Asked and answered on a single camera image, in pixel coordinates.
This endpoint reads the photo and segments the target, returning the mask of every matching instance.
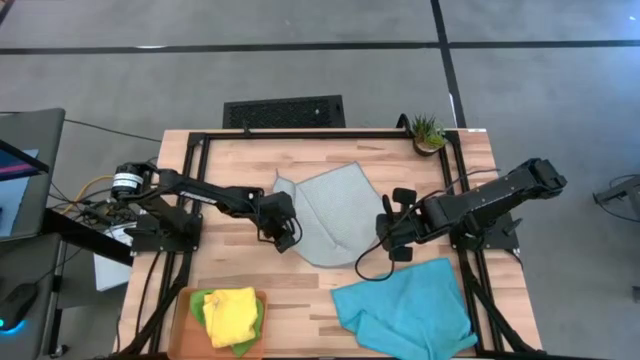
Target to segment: plant pot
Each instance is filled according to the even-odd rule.
[[[440,148],[430,148],[427,147],[424,143],[418,143],[416,139],[413,139],[413,150],[420,156],[429,157],[433,154],[438,153]]]

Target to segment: green cloth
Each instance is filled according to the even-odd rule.
[[[202,307],[204,306],[204,296],[209,295],[212,292],[213,289],[198,290],[191,294],[191,298],[189,299],[189,308],[191,309],[191,313],[202,326],[206,326],[204,322],[204,311],[202,310]]]
[[[202,310],[202,307],[204,306],[204,297],[212,292],[213,289],[198,290],[191,294],[191,298],[189,299],[189,308],[191,309],[191,313],[202,326],[206,326],[204,311]],[[260,339],[260,336],[262,336],[260,333],[260,327],[262,326],[262,320],[264,319],[264,305],[260,299],[256,299],[256,307],[258,308],[258,318],[253,324],[253,330],[256,332],[256,337],[240,344],[231,345],[231,351],[233,351],[236,357],[242,357],[246,354],[256,341]]]

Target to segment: yellow cloth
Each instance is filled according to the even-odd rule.
[[[220,289],[205,295],[207,334],[214,348],[239,344],[256,337],[253,324],[258,318],[254,288]]]

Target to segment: potted plant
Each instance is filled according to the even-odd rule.
[[[413,133],[413,149],[422,156],[431,156],[443,147],[447,140],[444,138],[444,128],[436,117],[431,115],[416,115],[411,124]]]

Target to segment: yellow cable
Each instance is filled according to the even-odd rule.
[[[86,183],[82,187],[82,190],[80,190],[78,195],[76,195],[76,198],[73,200],[73,202],[77,202],[78,200],[80,200],[82,198],[82,195],[84,195],[84,193],[89,189],[89,187],[91,185],[97,183],[98,181],[107,180],[107,179],[113,179],[113,176],[112,175],[98,176],[97,178],[95,178],[95,179],[89,181],[88,183]],[[62,212],[60,214],[66,215],[69,211],[71,211],[71,209],[74,206],[75,206],[74,204],[69,204],[69,206],[67,206],[64,210],[62,210]]]

